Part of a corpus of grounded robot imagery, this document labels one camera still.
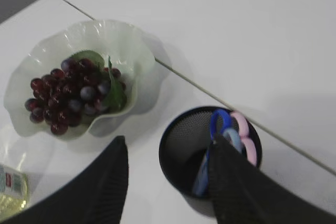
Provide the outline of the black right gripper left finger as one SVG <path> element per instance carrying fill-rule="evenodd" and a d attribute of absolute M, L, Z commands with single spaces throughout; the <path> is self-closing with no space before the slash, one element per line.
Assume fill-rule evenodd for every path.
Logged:
<path fill-rule="evenodd" d="M 117 136 L 73 180 L 4 222 L 120 223 L 128 185 L 128 149 Z"/>

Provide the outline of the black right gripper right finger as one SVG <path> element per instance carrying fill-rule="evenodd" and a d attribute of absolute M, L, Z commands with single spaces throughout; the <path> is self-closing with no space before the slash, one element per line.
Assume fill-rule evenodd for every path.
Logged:
<path fill-rule="evenodd" d="M 223 136 L 209 147 L 208 186 L 218 223 L 335 223 L 245 159 Z"/>

